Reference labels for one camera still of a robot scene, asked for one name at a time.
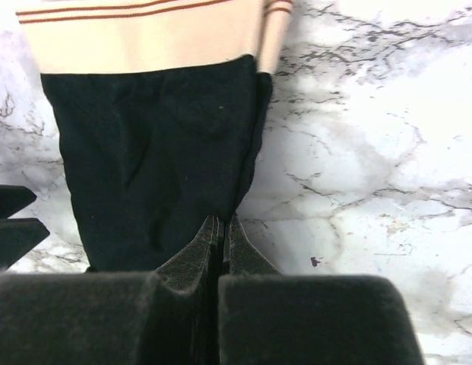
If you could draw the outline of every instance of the dark red spot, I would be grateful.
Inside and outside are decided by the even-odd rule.
[[[322,263],[322,261],[317,260],[316,257],[311,257],[311,258],[310,258],[310,261],[312,262],[312,266],[313,266],[314,268],[316,268],[316,267],[318,266],[318,264],[321,264],[321,263]]]

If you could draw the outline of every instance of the black cloth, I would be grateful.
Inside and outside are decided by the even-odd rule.
[[[42,74],[97,271],[154,270],[249,190],[271,98],[253,56],[122,75]]]

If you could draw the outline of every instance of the marble surface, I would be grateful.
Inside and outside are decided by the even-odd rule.
[[[52,110],[3,3],[0,183],[31,188],[17,216],[52,232],[11,271],[83,271]],[[252,242],[287,274],[390,278],[427,364],[472,364],[472,1],[298,0],[274,83],[239,209]]]

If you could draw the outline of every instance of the beige fabric band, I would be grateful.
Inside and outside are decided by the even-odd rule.
[[[118,74],[253,55],[274,73],[292,0],[74,0],[17,9],[43,73]]]

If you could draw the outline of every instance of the folded cloth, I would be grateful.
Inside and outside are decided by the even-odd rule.
[[[261,148],[291,0],[100,0],[17,16],[97,271],[154,270],[230,221]]]

